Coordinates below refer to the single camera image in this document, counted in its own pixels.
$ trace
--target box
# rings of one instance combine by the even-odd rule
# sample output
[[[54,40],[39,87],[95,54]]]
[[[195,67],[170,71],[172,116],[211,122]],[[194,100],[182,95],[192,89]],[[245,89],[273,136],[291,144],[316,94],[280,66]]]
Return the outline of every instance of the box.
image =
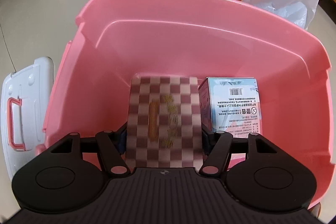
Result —
[[[199,87],[201,120],[212,132],[247,138],[262,133],[256,79],[208,77]]]
[[[201,111],[196,77],[132,79],[125,162],[131,170],[201,168]]]

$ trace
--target beige tile floor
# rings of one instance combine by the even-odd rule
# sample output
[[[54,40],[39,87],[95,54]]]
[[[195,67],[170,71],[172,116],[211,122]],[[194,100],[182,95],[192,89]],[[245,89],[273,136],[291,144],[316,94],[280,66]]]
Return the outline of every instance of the beige tile floor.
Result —
[[[64,47],[76,32],[74,18],[87,1],[0,0],[0,24],[3,33],[2,35],[0,32],[0,82],[10,72],[31,65],[35,58],[41,56],[52,58],[56,72]],[[336,67],[336,25],[320,7],[317,8],[308,30],[321,40],[332,65]],[[336,97],[334,71],[330,73],[330,81],[332,93]],[[17,210],[18,205],[11,191],[3,153],[0,151],[0,215],[10,217]],[[322,201],[320,218],[328,222],[335,214],[336,179]]]

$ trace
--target white plastic container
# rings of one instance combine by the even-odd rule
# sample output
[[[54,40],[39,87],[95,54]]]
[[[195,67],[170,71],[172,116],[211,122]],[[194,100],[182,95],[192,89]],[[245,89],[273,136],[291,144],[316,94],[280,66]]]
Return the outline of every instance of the white plastic container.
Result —
[[[9,74],[1,93],[1,138],[9,178],[35,157],[44,143],[42,125],[53,86],[53,62],[40,57]]]

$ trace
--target pink plastic bin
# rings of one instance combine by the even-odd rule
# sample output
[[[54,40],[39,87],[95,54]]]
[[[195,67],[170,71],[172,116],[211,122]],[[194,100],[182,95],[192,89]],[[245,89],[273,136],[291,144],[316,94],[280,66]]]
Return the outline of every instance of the pink plastic bin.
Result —
[[[235,0],[90,0],[76,24],[37,153],[69,132],[117,130],[136,74],[255,77],[263,135],[314,173],[311,205],[327,191],[335,167],[330,61],[313,35]]]

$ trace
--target black round pad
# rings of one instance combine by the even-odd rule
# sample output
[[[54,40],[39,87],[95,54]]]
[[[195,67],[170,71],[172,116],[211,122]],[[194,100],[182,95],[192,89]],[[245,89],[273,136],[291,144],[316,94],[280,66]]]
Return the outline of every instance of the black round pad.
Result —
[[[92,202],[104,183],[102,172],[80,157],[44,152],[15,174],[12,189],[22,208],[61,213]]]
[[[267,212],[307,207],[316,190],[314,175],[290,156],[267,158],[251,157],[233,166],[225,178],[231,194],[241,203]]]
[[[287,170],[278,167],[265,167],[254,173],[256,182],[269,189],[283,189],[288,187],[293,176]]]
[[[36,182],[45,189],[61,189],[75,180],[75,173],[64,167],[49,167],[36,175]]]

